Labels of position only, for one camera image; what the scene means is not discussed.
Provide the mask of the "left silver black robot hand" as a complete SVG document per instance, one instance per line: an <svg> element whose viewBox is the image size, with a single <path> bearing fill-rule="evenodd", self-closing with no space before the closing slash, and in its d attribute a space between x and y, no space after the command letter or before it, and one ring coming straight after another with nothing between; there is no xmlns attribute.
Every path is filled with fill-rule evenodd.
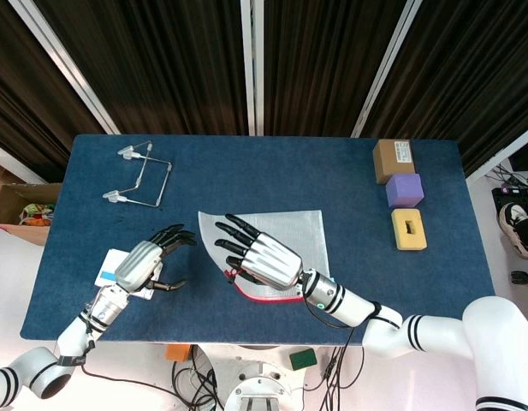
<svg viewBox="0 0 528 411"><path fill-rule="evenodd" d="M183 227L183 224L170 225L155 233L149 240L137 244L115 271L117 285L130 295L142 289L170 292L184 287L187 283L185 279L175 283L152 280L154 271L167 255L180 246L197 245L195 234Z"/></svg>

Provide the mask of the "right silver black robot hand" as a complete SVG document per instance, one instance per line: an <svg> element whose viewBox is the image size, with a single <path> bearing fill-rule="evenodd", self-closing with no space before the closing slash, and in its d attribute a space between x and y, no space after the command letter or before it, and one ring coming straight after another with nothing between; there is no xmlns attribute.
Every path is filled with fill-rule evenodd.
<svg viewBox="0 0 528 411"><path fill-rule="evenodd" d="M214 245L228 251L225 262L235 275L281 291L299 282L303 263L295 251L240 217L226 214L225 218L229 223L215 226L235 241L218 238Z"/></svg>

